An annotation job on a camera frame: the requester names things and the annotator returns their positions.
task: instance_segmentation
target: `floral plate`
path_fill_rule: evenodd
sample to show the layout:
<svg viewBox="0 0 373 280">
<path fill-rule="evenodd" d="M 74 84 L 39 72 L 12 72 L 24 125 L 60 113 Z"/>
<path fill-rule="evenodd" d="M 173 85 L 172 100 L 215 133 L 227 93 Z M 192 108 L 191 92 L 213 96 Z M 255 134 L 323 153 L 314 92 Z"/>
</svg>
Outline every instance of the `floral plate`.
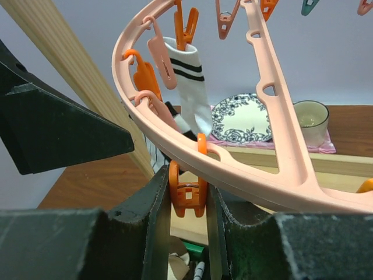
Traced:
<svg viewBox="0 0 373 280">
<path fill-rule="evenodd" d="M 267 109 L 256 93 L 228 97 L 216 105 L 211 114 L 212 135 L 220 141 L 247 144 L 272 139 Z"/>
</svg>

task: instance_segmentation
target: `wooden plank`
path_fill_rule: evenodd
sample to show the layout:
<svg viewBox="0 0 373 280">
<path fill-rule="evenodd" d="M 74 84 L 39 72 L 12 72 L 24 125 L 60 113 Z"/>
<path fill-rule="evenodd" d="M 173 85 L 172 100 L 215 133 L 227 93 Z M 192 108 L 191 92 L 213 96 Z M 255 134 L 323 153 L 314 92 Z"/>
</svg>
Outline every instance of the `wooden plank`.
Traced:
<svg viewBox="0 0 373 280">
<path fill-rule="evenodd" d="M 226 148 L 232 157 L 246 165 L 277 167 L 273 150 Z M 310 153 L 316 172 L 373 177 L 373 157 Z"/>
<path fill-rule="evenodd" d="M 129 155 L 143 174 L 152 178 L 142 133 L 52 0 L 0 0 L 0 4 L 89 109 L 131 133 L 135 151 Z"/>
<path fill-rule="evenodd" d="M 278 172 L 278 169 L 275 168 L 275 153 L 271 150 L 243 148 L 228 148 L 228 150 L 241 162 L 267 172 Z M 317 170 L 316 176 L 321 187 L 354 193 L 366 179 L 373 177 L 373 158 L 371 157 L 311 154 L 311 158 Z M 180 177 L 180 181 L 197 181 L 197 179 L 190 172 L 186 172 Z M 196 218 L 194 211 L 187 209 L 185 217 L 179 218 L 172 210 L 170 233 L 192 242 L 207 245 L 206 215 Z"/>
<path fill-rule="evenodd" d="M 373 106 L 328 106 L 328 130 L 340 155 L 373 157 Z"/>
<path fill-rule="evenodd" d="M 66 168 L 39 208 L 90 208 L 106 211 L 144 187 L 149 180 L 128 154 Z"/>
</svg>

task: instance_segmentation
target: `wooden table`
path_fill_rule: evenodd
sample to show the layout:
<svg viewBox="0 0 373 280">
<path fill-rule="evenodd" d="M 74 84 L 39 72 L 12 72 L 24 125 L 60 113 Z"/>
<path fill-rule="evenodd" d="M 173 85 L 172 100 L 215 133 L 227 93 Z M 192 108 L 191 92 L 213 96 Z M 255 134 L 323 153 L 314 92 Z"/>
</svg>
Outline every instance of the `wooden table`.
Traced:
<svg viewBox="0 0 373 280">
<path fill-rule="evenodd" d="M 328 108 L 329 133 L 337 153 L 373 157 L 373 106 Z M 128 155 L 79 164 L 66 168 L 39 208 L 110 209 L 146 183 Z"/>
</svg>

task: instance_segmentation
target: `white cup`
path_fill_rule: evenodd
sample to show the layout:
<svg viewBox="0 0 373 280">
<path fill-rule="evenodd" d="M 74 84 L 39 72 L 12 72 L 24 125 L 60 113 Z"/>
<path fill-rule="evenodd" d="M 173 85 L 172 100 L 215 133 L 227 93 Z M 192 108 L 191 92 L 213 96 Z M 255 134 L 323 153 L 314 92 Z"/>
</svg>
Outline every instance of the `white cup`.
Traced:
<svg viewBox="0 0 373 280">
<path fill-rule="evenodd" d="M 328 130 L 328 108 L 320 102 L 306 100 L 294 103 L 294 109 L 305 143 L 307 146 L 319 147 Z"/>
</svg>

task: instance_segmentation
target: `pink cloth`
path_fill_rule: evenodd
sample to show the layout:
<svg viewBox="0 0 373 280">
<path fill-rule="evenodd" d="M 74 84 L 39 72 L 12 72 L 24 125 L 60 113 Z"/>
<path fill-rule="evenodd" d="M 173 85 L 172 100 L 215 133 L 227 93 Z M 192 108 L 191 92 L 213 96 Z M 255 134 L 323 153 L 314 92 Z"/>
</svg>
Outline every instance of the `pink cloth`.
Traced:
<svg viewBox="0 0 373 280">
<path fill-rule="evenodd" d="M 224 142 L 216 139 L 212 134 L 210 135 L 208 142 L 216 144 L 218 146 L 225 146 L 225 147 L 240 147 L 240 148 L 255 148 L 255 149 L 266 149 L 266 150 L 274 150 L 275 145 L 272 141 L 270 142 L 255 142 L 255 143 L 246 143 L 246 144 L 235 144 L 230 142 Z M 329 131 L 326 133 L 324 143 L 319 147 L 307 147 L 308 151 L 311 153 L 336 153 L 336 148 L 332 143 L 330 138 Z"/>
</svg>

